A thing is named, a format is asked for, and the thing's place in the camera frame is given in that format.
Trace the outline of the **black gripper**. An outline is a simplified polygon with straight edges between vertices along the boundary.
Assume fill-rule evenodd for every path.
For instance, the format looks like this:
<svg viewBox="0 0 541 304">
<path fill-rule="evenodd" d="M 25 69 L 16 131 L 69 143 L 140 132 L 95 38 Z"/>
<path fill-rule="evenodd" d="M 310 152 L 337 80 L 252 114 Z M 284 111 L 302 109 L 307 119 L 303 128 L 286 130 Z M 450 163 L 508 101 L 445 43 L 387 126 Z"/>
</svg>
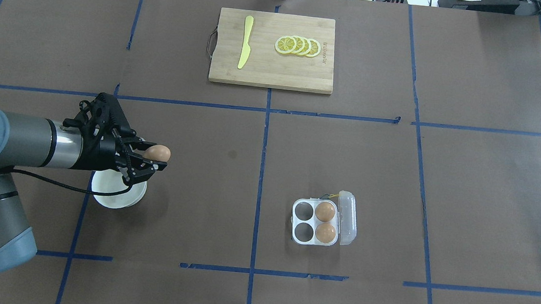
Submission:
<svg viewBox="0 0 541 304">
<path fill-rule="evenodd" d="M 130 148 L 148 149 L 157 145 L 135 136 L 117 98 L 109 93 L 99 93 L 91 101 L 79 104 L 74 118 L 64 119 L 62 127 L 77 129 L 81 135 L 81 150 L 72 169 L 104 171 L 122 168 L 122 181 L 134 186 L 146 182 L 157 171 L 168 166 L 164 161 L 131 158 Z"/>
</svg>

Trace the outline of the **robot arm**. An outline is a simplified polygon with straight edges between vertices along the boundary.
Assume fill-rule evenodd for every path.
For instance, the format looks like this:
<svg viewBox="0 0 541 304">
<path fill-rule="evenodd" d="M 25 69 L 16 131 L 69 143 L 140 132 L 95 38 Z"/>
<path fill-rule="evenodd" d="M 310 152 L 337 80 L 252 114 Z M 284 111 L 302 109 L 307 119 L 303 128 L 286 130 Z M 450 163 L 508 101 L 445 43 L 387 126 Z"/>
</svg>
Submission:
<svg viewBox="0 0 541 304">
<path fill-rule="evenodd" d="M 120 173 L 126 193 L 168 165 L 170 150 L 140 138 L 116 96 L 99 93 L 78 107 L 75 117 L 60 122 L 0 110 L 0 272 L 26 263 L 37 253 L 13 174 L 87 194 L 87 189 L 27 168 L 112 170 Z"/>
</svg>

